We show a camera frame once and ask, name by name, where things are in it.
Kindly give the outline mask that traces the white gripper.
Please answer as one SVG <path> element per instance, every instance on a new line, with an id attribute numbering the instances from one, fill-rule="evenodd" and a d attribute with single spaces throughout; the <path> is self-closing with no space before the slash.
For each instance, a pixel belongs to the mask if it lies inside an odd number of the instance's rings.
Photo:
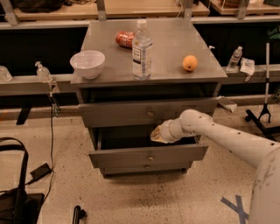
<path id="1" fill-rule="evenodd" d="M 150 133 L 150 140 L 158 143 L 175 143 L 181 138 L 182 127 L 179 119 L 165 121 Z"/>

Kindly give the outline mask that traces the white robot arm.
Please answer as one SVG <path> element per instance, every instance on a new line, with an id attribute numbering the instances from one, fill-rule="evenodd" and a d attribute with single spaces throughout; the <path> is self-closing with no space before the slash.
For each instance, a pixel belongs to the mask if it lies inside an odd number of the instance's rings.
<path id="1" fill-rule="evenodd" d="M 248 224 L 280 224 L 280 143 L 220 125 L 194 109 L 158 125 L 150 139 L 171 144 L 192 136 L 208 137 L 255 167 Z"/>

